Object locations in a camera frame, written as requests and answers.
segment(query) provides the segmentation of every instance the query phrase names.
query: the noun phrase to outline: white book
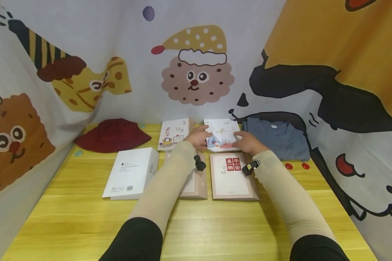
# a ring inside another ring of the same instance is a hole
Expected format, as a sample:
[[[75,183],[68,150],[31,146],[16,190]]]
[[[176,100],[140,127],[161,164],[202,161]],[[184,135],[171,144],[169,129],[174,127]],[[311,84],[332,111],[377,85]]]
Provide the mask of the white book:
[[[248,157],[240,153],[211,154],[213,199],[259,200],[254,173],[246,176],[242,168]]]
[[[138,199],[157,172],[158,157],[153,148],[119,151],[102,198]]]
[[[189,135],[194,128],[191,119],[174,119],[163,121],[161,124],[160,140],[158,141],[158,150],[172,151],[175,145]]]
[[[196,151],[199,155],[201,161],[205,162],[205,155]],[[171,153],[166,153],[166,158],[164,159],[164,164],[167,162]],[[208,187],[206,182],[206,172],[198,171],[196,168],[188,176],[181,192],[179,198],[191,198],[191,199],[207,199],[208,198]]]
[[[239,148],[232,147],[232,143],[240,140],[240,136],[234,136],[240,127],[231,119],[205,119],[204,124],[209,125],[207,132],[212,132],[212,137],[206,139],[208,150],[213,152],[236,151]]]

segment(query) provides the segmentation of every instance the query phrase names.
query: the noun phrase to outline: red nose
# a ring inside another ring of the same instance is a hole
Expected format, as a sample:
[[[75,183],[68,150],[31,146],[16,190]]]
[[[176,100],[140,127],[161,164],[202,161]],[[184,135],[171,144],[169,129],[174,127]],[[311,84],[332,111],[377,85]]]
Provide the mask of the red nose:
[[[10,147],[9,147],[9,151],[11,153],[16,153],[17,150],[19,149],[19,147],[20,147],[20,142],[12,142]]]

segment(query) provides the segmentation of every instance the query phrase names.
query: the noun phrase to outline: yellow curtain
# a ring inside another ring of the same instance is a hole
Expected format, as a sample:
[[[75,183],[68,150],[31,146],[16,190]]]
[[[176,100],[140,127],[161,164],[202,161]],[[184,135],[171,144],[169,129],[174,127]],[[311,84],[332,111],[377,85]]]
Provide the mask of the yellow curtain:
[[[265,68],[333,67],[338,82],[375,94],[392,116],[392,0],[287,0],[265,52]]]

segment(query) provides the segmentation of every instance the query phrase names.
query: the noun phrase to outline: pink book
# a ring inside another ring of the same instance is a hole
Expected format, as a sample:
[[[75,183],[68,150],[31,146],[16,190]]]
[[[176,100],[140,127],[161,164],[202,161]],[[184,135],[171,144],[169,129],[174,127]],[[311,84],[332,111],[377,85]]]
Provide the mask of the pink book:
[[[210,160],[213,199],[259,200],[254,173],[245,176],[242,172],[249,160],[246,154],[211,154]]]
[[[200,159],[205,162],[205,155],[202,152],[196,152]],[[164,163],[168,160],[171,153],[166,152]],[[180,194],[179,198],[192,198],[192,199],[207,199],[208,187],[206,183],[206,172],[194,169],[188,176]]]

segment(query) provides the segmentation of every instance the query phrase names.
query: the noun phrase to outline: fabric backdrop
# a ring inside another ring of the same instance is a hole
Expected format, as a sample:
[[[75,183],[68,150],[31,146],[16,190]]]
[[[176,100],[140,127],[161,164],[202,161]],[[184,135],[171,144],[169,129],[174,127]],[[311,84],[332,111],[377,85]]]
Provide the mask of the fabric backdrop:
[[[0,1],[0,257],[92,121],[273,112],[392,260],[392,1]]]

